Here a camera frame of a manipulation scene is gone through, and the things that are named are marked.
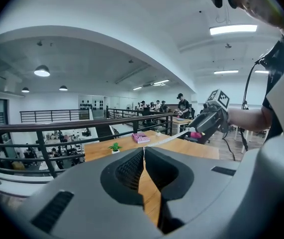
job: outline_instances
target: potted plant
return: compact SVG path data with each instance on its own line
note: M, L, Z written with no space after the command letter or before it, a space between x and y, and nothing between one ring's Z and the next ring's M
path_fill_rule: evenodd
M118 153L120 152L119 149L121 149L122 147L118 146L118 143L115 142L112 146L109 147L110 149L112 149L112 154Z
M157 128L157 129L155 130L155 132L156 132L156 136L161 136L161 131L160 131L159 128Z

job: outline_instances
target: ceiling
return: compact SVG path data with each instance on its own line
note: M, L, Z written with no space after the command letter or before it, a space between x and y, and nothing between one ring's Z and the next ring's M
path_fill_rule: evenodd
M281 34L224 0L217 9L211 0L128 0L139 5L175 42L182 58L189 63L190 77L212 76L216 70L239 70L247 75L253 62L271 49ZM210 36L209 28L226 24L257 24L255 33ZM36 43L42 40L42 46ZM94 77L116 82L147 65L118 50L101 44L67 37L27 38L0 44L0 72L10 71L24 80L32 80L34 69L45 64L53 77ZM153 67L147 67L119 84L131 89L148 82L170 79Z

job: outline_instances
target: floor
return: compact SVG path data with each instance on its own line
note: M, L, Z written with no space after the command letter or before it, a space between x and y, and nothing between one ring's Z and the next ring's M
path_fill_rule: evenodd
M216 132L211 138L210 143L206 143L206 145L217 147L219 149L219 158L220 159L228 159L233 160L232 154L230 153L227 144L224 140L222 140L223 133ZM229 132L226 141L229 144L229 147L231 151L235 154L236 161L241 161L245 151L241 153L241 149L243 146L240 133L237 135L237 139L234 140L235 137L235 131ZM257 135L257 133L253 133L253 136L251 138L251 141L248 142L248 149L255 149L262 147L265 139L262 138L261 135Z

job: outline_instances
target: pink object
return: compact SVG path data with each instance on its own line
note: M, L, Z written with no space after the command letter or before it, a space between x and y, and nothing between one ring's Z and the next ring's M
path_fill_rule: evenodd
M144 133L133 133L132 137L137 143L144 143L150 141L150 138Z
M201 138L201 133L191 132L190 136L191 136L191 138Z

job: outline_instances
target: forearm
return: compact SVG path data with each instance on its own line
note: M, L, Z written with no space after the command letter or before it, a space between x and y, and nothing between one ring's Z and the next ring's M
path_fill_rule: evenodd
M249 131L260 131L271 126L272 113L269 109L240 110L230 108L228 110L228 122Z

